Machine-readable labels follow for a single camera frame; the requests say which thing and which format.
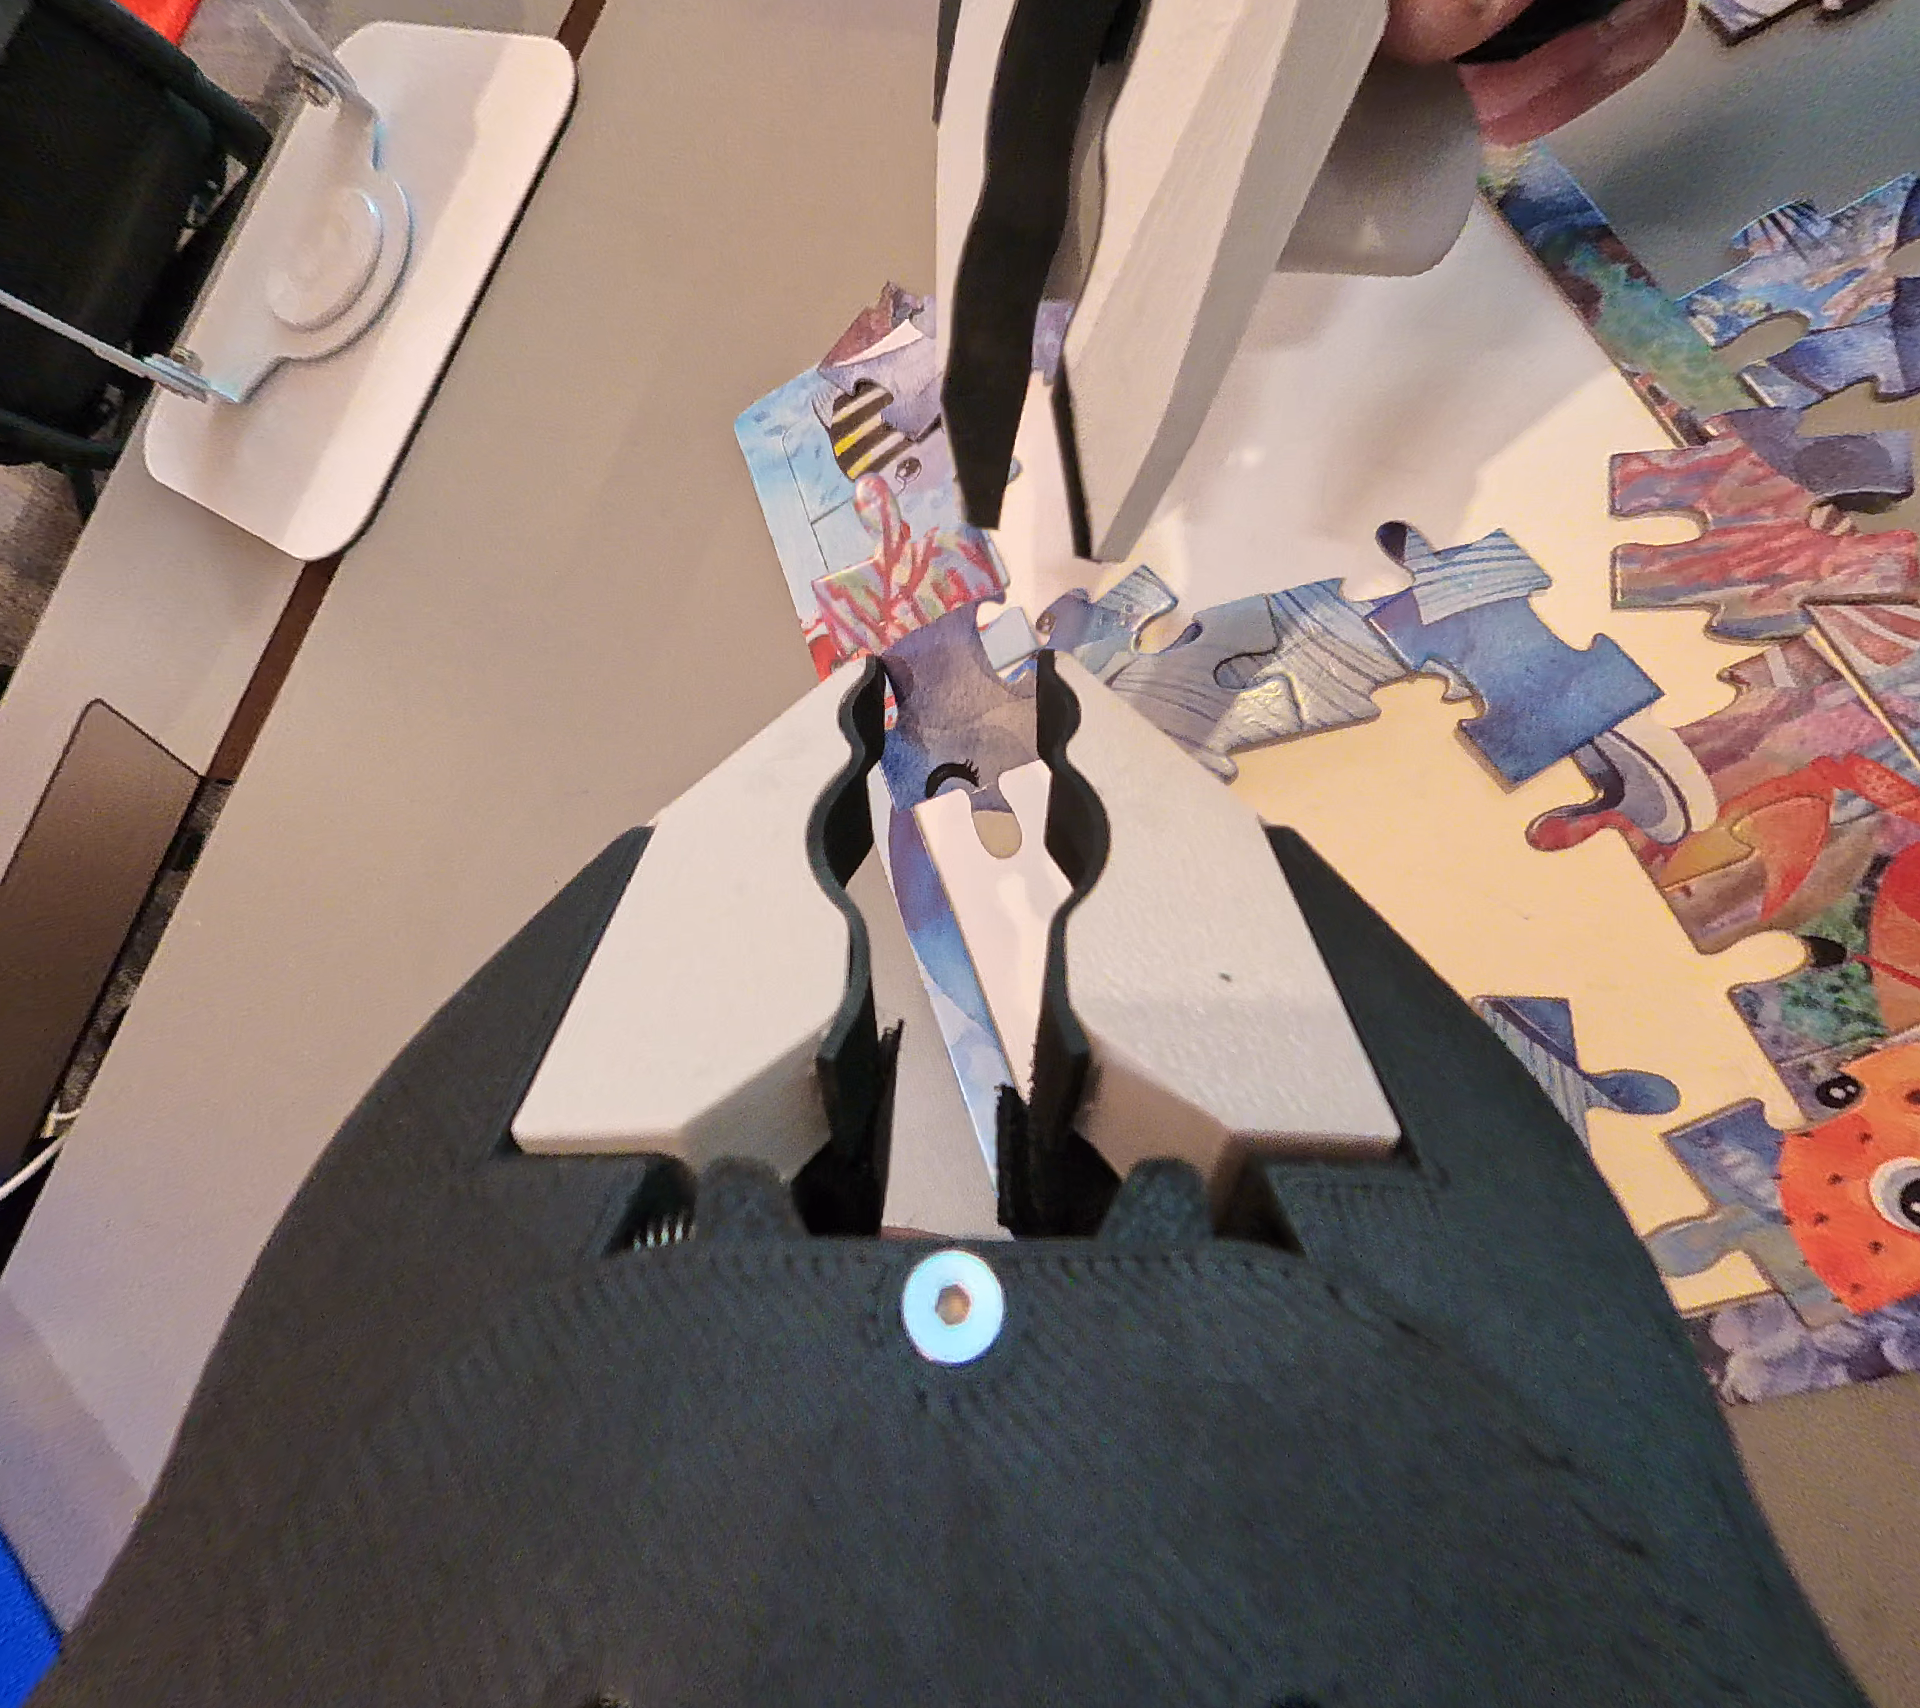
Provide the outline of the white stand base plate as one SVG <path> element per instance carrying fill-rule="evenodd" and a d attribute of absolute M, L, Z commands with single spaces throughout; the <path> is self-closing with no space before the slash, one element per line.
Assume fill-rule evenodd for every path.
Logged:
<path fill-rule="evenodd" d="M 558 39 L 371 21 L 337 46 L 371 112 L 303 104 L 254 180 L 160 394 L 145 466 L 319 560 L 371 519 L 575 92 Z"/>

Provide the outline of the brown flat panel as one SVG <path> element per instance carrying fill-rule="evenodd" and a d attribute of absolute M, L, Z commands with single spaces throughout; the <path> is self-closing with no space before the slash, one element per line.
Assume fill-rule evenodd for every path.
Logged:
<path fill-rule="evenodd" d="M 2 1157 L 45 1113 L 200 773 L 104 701 L 79 713 L 2 881 Z"/>

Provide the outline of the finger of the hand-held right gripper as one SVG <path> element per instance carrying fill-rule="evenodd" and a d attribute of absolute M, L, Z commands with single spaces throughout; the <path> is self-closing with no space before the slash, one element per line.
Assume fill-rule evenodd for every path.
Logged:
<path fill-rule="evenodd" d="M 1061 373 L 1083 531 L 1139 540 L 1379 46 L 1388 0 L 1147 0 Z"/>
<path fill-rule="evenodd" d="M 995 526 L 1018 354 L 1091 288 L 1111 124 L 1147 0 L 940 0 L 934 72 L 937 383 L 962 504 Z"/>

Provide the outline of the striped dark blue puzzle piece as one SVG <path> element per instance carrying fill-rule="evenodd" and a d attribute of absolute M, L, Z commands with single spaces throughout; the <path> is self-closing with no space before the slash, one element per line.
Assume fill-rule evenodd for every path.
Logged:
<path fill-rule="evenodd" d="M 1371 622 L 1383 601 L 1352 601 L 1336 579 L 1244 601 L 1251 637 L 1222 641 L 1213 681 L 1230 693 L 1212 726 L 1218 756 L 1370 721 L 1376 691 L 1419 670 Z"/>

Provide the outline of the orange crab puzzle piece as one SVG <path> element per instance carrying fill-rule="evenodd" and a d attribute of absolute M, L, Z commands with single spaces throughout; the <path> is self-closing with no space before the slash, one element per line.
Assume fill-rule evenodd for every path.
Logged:
<path fill-rule="evenodd" d="M 1918 891 L 1914 879 L 1887 869 L 1865 922 L 1862 957 L 1886 1033 L 1918 1024 Z"/>

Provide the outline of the grey brown triangle puzzle piece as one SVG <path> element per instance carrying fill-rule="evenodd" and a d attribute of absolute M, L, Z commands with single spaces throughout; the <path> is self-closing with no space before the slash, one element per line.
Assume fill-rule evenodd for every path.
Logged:
<path fill-rule="evenodd" d="M 822 356 L 817 372 L 845 389 L 860 375 L 845 375 L 843 370 L 911 349 L 916 344 L 930 339 L 934 316 L 936 308 L 930 296 L 887 279 L 875 300 L 855 313 Z"/>

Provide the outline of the sea print puzzle tray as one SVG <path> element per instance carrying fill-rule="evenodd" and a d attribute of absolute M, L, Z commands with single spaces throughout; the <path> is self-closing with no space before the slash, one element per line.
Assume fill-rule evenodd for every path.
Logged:
<path fill-rule="evenodd" d="M 1060 594 L 1094 598 L 1147 566 L 1177 598 L 1139 634 L 1138 650 L 1152 651 L 1207 609 L 1256 596 L 1317 582 L 1352 601 L 1404 591 L 1409 572 L 1377 543 L 1385 522 L 1433 548 L 1502 529 L 1549 577 L 1529 596 L 1546 627 L 1571 647 L 1613 639 L 1658 684 L 1620 724 L 1702 719 L 1733 698 L 1727 668 L 1808 639 L 1915 766 L 1915 601 L 1810 604 L 1805 631 L 1776 639 L 1719 637 L 1709 609 L 1616 606 L 1621 543 L 1686 543 L 1699 523 L 1616 516 L 1611 458 L 1687 448 L 1716 416 L 1783 406 L 1716 361 L 1546 150 L 1500 158 L 1490 200 L 1428 275 L 1275 279 L 1173 495 L 1120 564 L 1064 552 L 1050 416 L 1064 326 L 1044 320 L 1020 424 L 1028 468 L 992 537 L 1008 590 L 976 604 L 977 625 L 1020 606 L 1037 631 Z M 903 636 L 894 619 L 862 616 L 832 579 L 812 579 L 826 560 L 822 522 L 855 486 L 814 414 L 840 388 L 817 361 L 748 401 L 732 429 L 799 631 L 817 613 L 887 650 Z M 962 523 L 943 429 L 897 493 Z M 1528 843 L 1537 817 L 1594 795 L 1573 760 L 1587 741 L 1506 784 L 1460 734 L 1478 699 L 1451 698 L 1442 673 L 1379 685 L 1374 701 L 1371 719 L 1235 751 L 1237 795 L 1350 857 L 1465 1000 L 1563 998 L 1584 1071 L 1676 1084 L 1667 1113 L 1587 1112 L 1592 1154 L 1642 1237 L 1711 1206 L 1669 1130 L 1741 1099 L 1798 1130 L 1822 1115 L 1814 1088 L 1828 1071 L 1915 1037 L 1884 1030 L 1862 956 L 1877 885 L 1887 871 L 1915 881 L 1915 845 L 1875 857 L 1808 932 L 1762 929 L 1702 952 L 1620 831 L 1557 851 Z M 882 773 L 874 787 L 879 863 L 945 1052 L 940 1068 L 908 1076 L 905 1112 L 931 1121 L 934 1148 L 894 1206 L 911 1225 L 976 1215 L 993 1230 L 995 1107 L 1005 1086 L 1030 1086 L 1044 920 L 1066 890 L 1039 845 L 1045 776 L 1037 760 L 1002 776 L 1015 855 L 981 845 L 958 789 L 899 810 Z M 1730 1405 L 1915 1373 L 1915 1293 L 1811 1328 L 1740 1252 L 1661 1275 Z"/>

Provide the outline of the pale striped puzzle piece with fin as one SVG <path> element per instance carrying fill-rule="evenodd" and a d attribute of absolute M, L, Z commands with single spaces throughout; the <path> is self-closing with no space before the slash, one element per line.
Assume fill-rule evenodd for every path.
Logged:
<path fill-rule="evenodd" d="M 1308 734 L 1292 679 L 1273 670 L 1280 637 L 1268 604 L 1230 604 L 1162 650 L 1131 651 L 1108 685 L 1226 784 L 1235 751 Z"/>

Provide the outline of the red striped shell puzzle piece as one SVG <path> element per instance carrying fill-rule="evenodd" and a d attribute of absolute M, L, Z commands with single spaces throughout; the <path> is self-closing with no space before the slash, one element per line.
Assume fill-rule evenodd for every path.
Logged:
<path fill-rule="evenodd" d="M 1843 507 L 1911 493 L 1900 429 L 1803 435 L 1798 408 L 1714 416 L 1687 445 L 1609 458 L 1618 518 L 1689 516 L 1679 543 L 1621 543 L 1611 553 L 1620 609 L 1707 609 L 1719 639 L 1787 639 L 1811 604 L 1915 601 L 1915 534 L 1855 529 Z"/>

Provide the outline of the orange puffer fish puzzle piece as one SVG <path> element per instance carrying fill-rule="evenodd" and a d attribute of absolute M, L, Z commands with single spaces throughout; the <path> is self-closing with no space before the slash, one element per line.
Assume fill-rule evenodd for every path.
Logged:
<path fill-rule="evenodd" d="M 1822 1113 L 1795 1130 L 1743 1097 L 1665 1134 L 1709 1207 L 1643 1234 L 1663 1275 L 1745 1256 L 1810 1328 L 1915 1296 L 1915 1037 L 1828 1071 L 1814 1092 Z"/>

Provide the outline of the whale eye puzzle piece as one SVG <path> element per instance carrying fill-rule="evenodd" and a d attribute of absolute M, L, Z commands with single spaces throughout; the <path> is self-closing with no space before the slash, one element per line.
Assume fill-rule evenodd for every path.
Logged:
<path fill-rule="evenodd" d="M 995 857 L 1021 847 L 1021 829 L 1002 778 L 1037 760 L 1034 664 L 1039 637 L 1020 606 L 979 625 L 963 604 L 908 629 L 879 656 L 894 719 L 879 756 L 890 801 L 899 811 L 958 789 L 972 829 Z"/>

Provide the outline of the blue watercolour puzzle piece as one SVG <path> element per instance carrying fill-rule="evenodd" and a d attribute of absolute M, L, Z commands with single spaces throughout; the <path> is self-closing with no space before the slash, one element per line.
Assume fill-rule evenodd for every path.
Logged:
<path fill-rule="evenodd" d="M 1443 678 L 1480 713 L 1458 732 L 1503 784 L 1552 761 L 1651 706 L 1661 688 L 1616 639 L 1571 647 L 1529 606 L 1549 575 L 1503 529 L 1433 548 L 1404 519 L 1376 529 L 1409 586 L 1377 601 L 1370 623 L 1411 671 Z"/>

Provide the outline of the striped fish puzzle piece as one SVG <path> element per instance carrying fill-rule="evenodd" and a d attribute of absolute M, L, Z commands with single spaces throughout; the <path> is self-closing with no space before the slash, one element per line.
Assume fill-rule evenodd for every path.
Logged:
<path fill-rule="evenodd" d="M 925 385 L 895 395 L 868 375 L 830 385 L 816 395 L 814 414 L 837 469 L 850 482 L 877 475 L 897 492 L 919 478 L 931 460 L 931 441 L 945 427 L 940 400 Z"/>

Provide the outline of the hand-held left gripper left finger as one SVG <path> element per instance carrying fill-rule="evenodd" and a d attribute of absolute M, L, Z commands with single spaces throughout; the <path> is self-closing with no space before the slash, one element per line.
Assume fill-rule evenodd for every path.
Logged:
<path fill-rule="evenodd" d="M 793 1178 L 853 1148 L 887 1076 L 848 894 L 884 699 L 879 661 L 848 664 L 660 811 L 511 1119 L 521 1152 Z"/>

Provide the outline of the blue object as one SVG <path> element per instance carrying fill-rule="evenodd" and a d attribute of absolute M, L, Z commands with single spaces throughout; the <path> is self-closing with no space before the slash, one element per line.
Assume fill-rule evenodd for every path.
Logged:
<path fill-rule="evenodd" d="M 0 1691 L 22 1705 L 60 1651 L 60 1629 L 6 1538 L 0 1542 Z"/>

